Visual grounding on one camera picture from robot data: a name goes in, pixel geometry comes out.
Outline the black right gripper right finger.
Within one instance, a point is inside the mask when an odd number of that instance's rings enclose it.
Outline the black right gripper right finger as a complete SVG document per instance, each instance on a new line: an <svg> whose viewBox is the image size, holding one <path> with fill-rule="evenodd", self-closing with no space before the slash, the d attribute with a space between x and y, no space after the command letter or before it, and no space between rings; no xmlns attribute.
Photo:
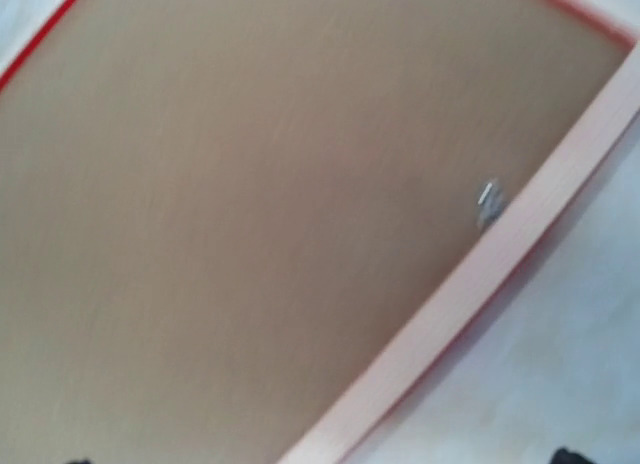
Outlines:
<svg viewBox="0 0 640 464"><path fill-rule="evenodd" d="M595 464L595 462L578 452L561 447L554 451L549 464Z"/></svg>

